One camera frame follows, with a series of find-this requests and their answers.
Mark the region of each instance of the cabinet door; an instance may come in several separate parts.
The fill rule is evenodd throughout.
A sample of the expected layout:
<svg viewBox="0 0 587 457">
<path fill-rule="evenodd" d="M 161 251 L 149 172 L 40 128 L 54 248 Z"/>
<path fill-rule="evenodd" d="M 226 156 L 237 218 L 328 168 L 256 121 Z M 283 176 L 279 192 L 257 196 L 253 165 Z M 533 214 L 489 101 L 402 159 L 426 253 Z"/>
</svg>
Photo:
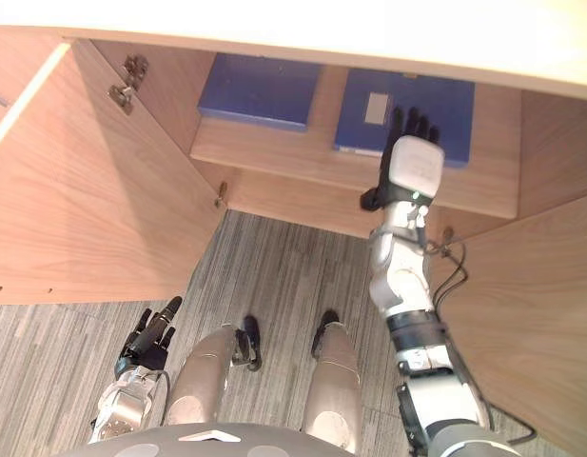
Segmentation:
<svg viewBox="0 0 587 457">
<path fill-rule="evenodd" d="M 55 33 L 0 28 L 0 121 L 60 41 Z"/>
<path fill-rule="evenodd" d="M 183 293 L 225 209 L 89 41 L 61 44 L 0 125 L 0 304 Z"/>
<path fill-rule="evenodd" d="M 587 455 L 587 196 L 467 242 L 442 314 L 488 400 Z M 434 285 L 452 272 L 435 259 Z"/>
</svg>

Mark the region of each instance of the wire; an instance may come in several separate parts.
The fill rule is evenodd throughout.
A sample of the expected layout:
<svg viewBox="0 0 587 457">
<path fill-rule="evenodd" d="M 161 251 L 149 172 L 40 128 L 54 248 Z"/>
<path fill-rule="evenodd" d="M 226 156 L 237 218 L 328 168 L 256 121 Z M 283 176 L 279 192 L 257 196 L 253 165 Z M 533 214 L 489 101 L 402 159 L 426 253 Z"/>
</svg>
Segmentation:
<svg viewBox="0 0 587 457">
<path fill-rule="evenodd" d="M 166 379 L 166 399 L 164 401 L 164 409 L 162 410 L 162 419 L 160 420 L 160 427 L 164 425 L 164 421 L 166 419 L 166 409 L 168 408 L 168 401 L 170 400 L 170 376 L 168 376 L 168 372 L 164 369 L 154 369 L 148 372 L 144 377 L 148 377 L 150 374 L 157 374 L 158 379 L 160 380 L 160 376 L 164 375 Z"/>
<path fill-rule="evenodd" d="M 509 412 L 506 409 L 502 409 L 501 407 L 497 407 L 496 405 L 494 405 L 492 403 L 489 403 L 488 405 L 490 407 L 492 407 L 493 409 L 497 409 L 502 414 L 504 414 L 505 416 L 508 416 L 509 418 L 513 419 L 515 422 L 517 422 L 522 427 L 524 427 L 524 428 L 526 428 L 528 430 L 528 434 L 527 435 L 523 435 L 523 436 L 520 436 L 518 438 L 513 438 L 513 439 L 509 440 L 508 441 L 509 445 L 511 445 L 511 446 L 521 445 L 523 443 L 527 443 L 528 441 L 532 441 L 532 440 L 534 440 L 535 438 L 538 437 L 538 434 L 537 434 L 536 429 L 534 427 L 532 427 L 530 424 L 528 424 L 527 422 L 525 422 L 523 419 L 520 419 L 518 416 L 516 416 L 512 412 Z"/>
<path fill-rule="evenodd" d="M 452 246 L 454 244 L 460 244 L 460 248 L 461 248 L 460 259 L 458 259 L 456 256 L 454 256 L 452 254 L 452 250 L 450 249 L 450 246 Z M 455 289 L 459 288 L 460 286 L 462 286 L 462 284 L 464 284 L 466 281 L 468 281 L 469 274 L 468 274 L 468 271 L 466 270 L 466 268 L 464 267 L 464 262 L 466 260 L 466 245 L 464 244 L 464 242 L 460 238 L 452 239 L 449 243 L 447 243 L 445 245 L 438 245 L 434 241 L 428 241 L 427 246 L 428 245 L 432 245 L 433 247 L 435 247 L 432 250 L 429 249 L 426 251 L 426 253 L 428 255 L 436 255 L 436 254 L 440 253 L 443 258 L 448 259 L 450 262 L 452 262 L 456 266 L 454 271 L 447 277 L 447 279 L 445 279 L 445 281 L 443 281 L 440 284 L 440 286 L 433 293 L 433 306 L 435 307 L 435 312 L 437 314 L 439 314 L 440 306 L 443 303 L 443 301 L 445 300 L 445 298 L 450 293 L 452 293 Z M 462 277 L 458 280 L 458 282 L 447 287 L 454 280 L 454 278 L 460 273 L 462 274 Z"/>
</svg>

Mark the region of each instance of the robotic hand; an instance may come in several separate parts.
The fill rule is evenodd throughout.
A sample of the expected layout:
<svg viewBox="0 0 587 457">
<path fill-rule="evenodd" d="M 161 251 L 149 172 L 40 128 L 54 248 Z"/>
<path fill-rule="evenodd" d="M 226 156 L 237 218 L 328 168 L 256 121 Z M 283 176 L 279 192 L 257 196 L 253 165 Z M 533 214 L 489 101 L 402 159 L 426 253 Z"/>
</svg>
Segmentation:
<svg viewBox="0 0 587 457">
<path fill-rule="evenodd" d="M 146 425 L 158 377 L 164 375 L 170 384 L 164 366 L 175 328 L 168 325 L 182 302 L 181 297 L 173 298 L 149 323 L 151 309 L 147 308 L 129 334 L 115 363 L 116 381 L 105 389 L 99 400 L 90 443 L 140 430 Z"/>
<path fill-rule="evenodd" d="M 487 429 L 489 406 L 430 299 L 424 218 L 440 184 L 438 142 L 439 131 L 416 109 L 404 129 L 403 112 L 395 109 L 378 186 L 361 197 L 363 209 L 384 211 L 383 224 L 372 233 L 369 291 L 407 377 L 397 387 L 401 418 L 415 455 L 518 455 Z"/>
</svg>

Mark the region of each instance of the blue box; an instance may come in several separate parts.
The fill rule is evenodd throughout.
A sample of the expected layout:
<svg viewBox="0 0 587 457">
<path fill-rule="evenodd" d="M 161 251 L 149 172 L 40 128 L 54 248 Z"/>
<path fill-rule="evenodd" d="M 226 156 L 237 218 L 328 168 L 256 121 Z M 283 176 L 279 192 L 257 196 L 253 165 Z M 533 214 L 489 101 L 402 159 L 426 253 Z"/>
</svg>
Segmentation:
<svg viewBox="0 0 587 457">
<path fill-rule="evenodd" d="M 217 54 L 198 103 L 203 116 L 306 130 L 320 65 Z"/>
<path fill-rule="evenodd" d="M 430 76 L 378 70 L 348 73 L 336 134 L 336 149 L 382 155 L 392 109 L 417 107 L 440 130 L 445 166 L 468 165 L 475 85 Z"/>
</svg>

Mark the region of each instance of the floor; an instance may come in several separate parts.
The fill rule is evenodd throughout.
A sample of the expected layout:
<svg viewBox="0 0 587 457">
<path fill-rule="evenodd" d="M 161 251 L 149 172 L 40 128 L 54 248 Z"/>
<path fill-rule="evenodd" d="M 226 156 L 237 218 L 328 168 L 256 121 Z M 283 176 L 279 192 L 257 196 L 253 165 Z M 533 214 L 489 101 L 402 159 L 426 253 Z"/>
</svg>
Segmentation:
<svg viewBox="0 0 587 457">
<path fill-rule="evenodd" d="M 254 313 L 264 367 L 230 371 L 222 421 L 299 429 L 314 361 L 311 338 L 334 308 L 359 353 L 362 456 L 407 456 L 394 388 L 401 381 L 385 325 L 367 294 L 364 240 L 229 211 L 191 278 L 166 369 L 195 342 Z M 0 457 L 50 456 L 82 445 L 117 353 L 145 307 L 163 302 L 0 306 Z M 157 404 L 164 401 L 160 392 Z M 158 408 L 152 423 L 158 421 Z M 520 430 L 499 418 L 508 436 Z M 525 456 L 567 454 L 538 439 Z"/>
</svg>

